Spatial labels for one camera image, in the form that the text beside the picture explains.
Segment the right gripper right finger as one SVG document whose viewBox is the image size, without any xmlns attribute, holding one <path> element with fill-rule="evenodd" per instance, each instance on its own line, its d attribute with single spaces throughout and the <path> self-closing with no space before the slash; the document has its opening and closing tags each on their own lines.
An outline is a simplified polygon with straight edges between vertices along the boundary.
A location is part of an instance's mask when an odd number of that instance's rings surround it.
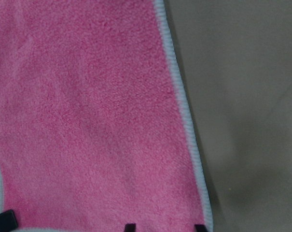
<svg viewBox="0 0 292 232">
<path fill-rule="evenodd" d="M 195 232 L 208 232 L 207 228 L 203 224 L 195 224 Z"/>
</svg>

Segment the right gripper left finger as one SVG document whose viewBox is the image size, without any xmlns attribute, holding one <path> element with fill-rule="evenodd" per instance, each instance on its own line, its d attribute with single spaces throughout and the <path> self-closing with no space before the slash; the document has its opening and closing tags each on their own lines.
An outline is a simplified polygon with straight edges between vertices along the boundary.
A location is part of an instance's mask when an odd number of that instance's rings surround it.
<svg viewBox="0 0 292 232">
<path fill-rule="evenodd" d="M 135 223 L 128 223 L 125 225 L 125 232 L 135 232 L 135 231 L 136 231 Z"/>
</svg>

